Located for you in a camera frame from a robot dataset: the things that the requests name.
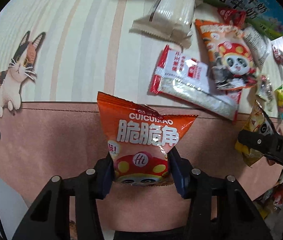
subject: pink surface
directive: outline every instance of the pink surface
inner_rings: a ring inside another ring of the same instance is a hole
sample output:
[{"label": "pink surface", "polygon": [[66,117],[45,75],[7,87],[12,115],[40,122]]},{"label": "pink surface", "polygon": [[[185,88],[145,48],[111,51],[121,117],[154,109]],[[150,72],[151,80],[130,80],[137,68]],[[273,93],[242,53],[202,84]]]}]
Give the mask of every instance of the pink surface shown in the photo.
[{"label": "pink surface", "polygon": [[[0,118],[0,177],[32,202],[54,175],[77,176],[107,154],[96,104],[23,103],[15,115],[4,109]],[[161,114],[199,114],[177,144],[180,155],[209,174],[234,175],[251,199],[271,188],[281,166],[263,158],[247,167],[234,150],[237,134],[247,115],[229,121],[202,110],[154,107]],[[113,184],[110,194],[98,201],[104,228],[122,231],[160,231],[185,225],[190,202],[175,186],[133,187]],[[74,206],[71,206],[74,218]]]}]

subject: rice cracker package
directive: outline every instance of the rice cracker package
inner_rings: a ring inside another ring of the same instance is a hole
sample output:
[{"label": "rice cracker package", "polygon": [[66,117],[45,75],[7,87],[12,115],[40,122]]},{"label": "rice cracker package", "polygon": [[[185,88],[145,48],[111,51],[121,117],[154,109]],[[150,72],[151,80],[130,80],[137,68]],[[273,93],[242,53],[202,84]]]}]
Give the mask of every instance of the rice cracker package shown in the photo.
[{"label": "rice cracker package", "polygon": [[[250,116],[242,129],[251,132],[258,132],[264,136],[267,134],[273,134],[272,124],[267,121],[263,114],[262,107],[257,101],[255,101]],[[249,167],[263,157],[261,152],[248,148],[246,145],[239,143],[238,140],[235,144],[235,149],[243,155],[244,162]]]},{"label": "rice cracker package", "polygon": [[218,90],[237,90],[257,84],[253,58],[237,26],[196,20],[207,47]]},{"label": "rice cracker package", "polygon": [[102,92],[97,103],[114,160],[115,181],[138,186],[171,184],[167,153],[197,115],[160,115],[148,106]]}]

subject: cat illustration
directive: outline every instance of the cat illustration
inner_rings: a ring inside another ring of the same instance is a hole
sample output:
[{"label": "cat illustration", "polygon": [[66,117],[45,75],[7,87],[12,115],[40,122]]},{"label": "cat illustration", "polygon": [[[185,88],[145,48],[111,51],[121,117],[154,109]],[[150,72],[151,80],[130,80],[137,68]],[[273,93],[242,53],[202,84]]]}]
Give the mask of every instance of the cat illustration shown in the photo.
[{"label": "cat illustration", "polygon": [[8,65],[7,70],[0,72],[0,117],[3,116],[3,107],[7,106],[9,111],[18,110],[21,105],[20,87],[26,78],[36,75],[32,69],[36,55],[46,36],[42,32],[34,41],[28,41],[30,31],[22,38],[14,57]]}]

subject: silver rivet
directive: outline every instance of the silver rivet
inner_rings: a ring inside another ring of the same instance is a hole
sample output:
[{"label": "silver rivet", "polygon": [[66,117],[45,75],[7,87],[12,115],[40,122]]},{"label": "silver rivet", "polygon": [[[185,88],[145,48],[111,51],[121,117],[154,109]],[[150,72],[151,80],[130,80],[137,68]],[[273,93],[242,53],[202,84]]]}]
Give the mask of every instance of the silver rivet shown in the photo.
[{"label": "silver rivet", "polygon": [[233,175],[228,175],[227,180],[230,181],[230,182],[234,182],[236,179]]},{"label": "silver rivet", "polygon": [[87,175],[93,175],[95,173],[95,170],[94,169],[88,169],[86,170],[86,174]]},{"label": "silver rivet", "polygon": [[57,181],[59,181],[59,180],[60,180],[60,177],[57,176],[57,175],[51,178],[51,181],[52,181],[52,182],[57,182]]},{"label": "silver rivet", "polygon": [[200,174],[200,169],[192,169],[192,174],[199,175]]}]

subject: panda cartoon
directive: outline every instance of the panda cartoon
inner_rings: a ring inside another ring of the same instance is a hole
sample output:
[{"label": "panda cartoon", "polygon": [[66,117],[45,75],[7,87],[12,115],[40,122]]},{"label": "panda cartoon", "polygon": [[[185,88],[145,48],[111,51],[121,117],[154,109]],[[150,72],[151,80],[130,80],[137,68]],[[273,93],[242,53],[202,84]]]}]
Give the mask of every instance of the panda cartoon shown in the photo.
[{"label": "panda cartoon", "polygon": [[229,41],[219,44],[215,59],[213,74],[218,85],[231,83],[234,79],[242,79],[243,85],[256,83],[252,56],[241,44]]}]

